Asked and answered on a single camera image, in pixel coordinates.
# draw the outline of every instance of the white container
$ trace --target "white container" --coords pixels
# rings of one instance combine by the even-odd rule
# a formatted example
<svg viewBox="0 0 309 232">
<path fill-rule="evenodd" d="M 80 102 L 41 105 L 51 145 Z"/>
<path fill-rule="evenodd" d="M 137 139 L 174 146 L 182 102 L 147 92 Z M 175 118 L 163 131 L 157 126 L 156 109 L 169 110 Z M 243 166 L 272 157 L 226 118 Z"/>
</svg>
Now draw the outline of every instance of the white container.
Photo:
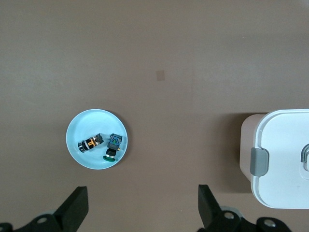
<svg viewBox="0 0 309 232">
<path fill-rule="evenodd" d="M 309 209 L 308 154 L 309 109 L 252 115 L 242 124 L 240 168 L 267 207 Z"/>
</svg>

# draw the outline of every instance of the electronic component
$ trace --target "electronic component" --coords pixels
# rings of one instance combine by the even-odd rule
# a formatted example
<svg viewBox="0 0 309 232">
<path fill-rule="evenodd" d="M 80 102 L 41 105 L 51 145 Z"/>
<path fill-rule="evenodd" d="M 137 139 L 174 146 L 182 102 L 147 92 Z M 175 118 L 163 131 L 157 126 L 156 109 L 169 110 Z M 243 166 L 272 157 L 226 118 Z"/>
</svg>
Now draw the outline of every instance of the electronic component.
<svg viewBox="0 0 309 232">
<path fill-rule="evenodd" d="M 104 142 L 104 140 L 102 138 L 102 135 L 101 134 L 97 134 L 94 137 L 91 137 L 91 138 L 86 139 L 86 140 L 82 140 L 77 145 L 78 145 L 78 149 L 81 152 L 86 152 L 86 151 L 94 148 L 95 146 L 100 145 L 103 142 Z"/>
<path fill-rule="evenodd" d="M 111 134 L 110 139 L 107 144 L 106 156 L 103 156 L 103 159 L 109 162 L 115 161 L 116 152 L 120 151 L 119 145 L 122 142 L 122 136 L 117 134 Z"/>
</svg>

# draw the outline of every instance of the round plate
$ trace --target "round plate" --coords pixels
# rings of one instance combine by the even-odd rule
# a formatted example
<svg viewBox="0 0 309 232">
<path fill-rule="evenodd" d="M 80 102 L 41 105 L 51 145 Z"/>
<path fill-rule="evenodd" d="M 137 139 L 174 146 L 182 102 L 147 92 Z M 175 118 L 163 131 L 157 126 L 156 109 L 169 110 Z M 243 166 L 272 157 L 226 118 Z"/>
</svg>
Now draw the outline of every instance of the round plate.
<svg viewBox="0 0 309 232">
<path fill-rule="evenodd" d="M 78 149 L 78 142 L 89 139 L 101 133 L 104 142 L 96 147 L 81 152 Z M 115 162 L 108 162 L 103 159 L 106 155 L 107 143 L 111 134 L 122 136 L 120 151 L 117 151 Z M 90 169 L 105 169 L 114 166 L 124 156 L 127 148 L 127 133 L 122 122 L 112 113 L 92 109 L 78 114 L 69 124 L 67 130 L 67 147 L 72 157 L 82 166 Z"/>
</svg>

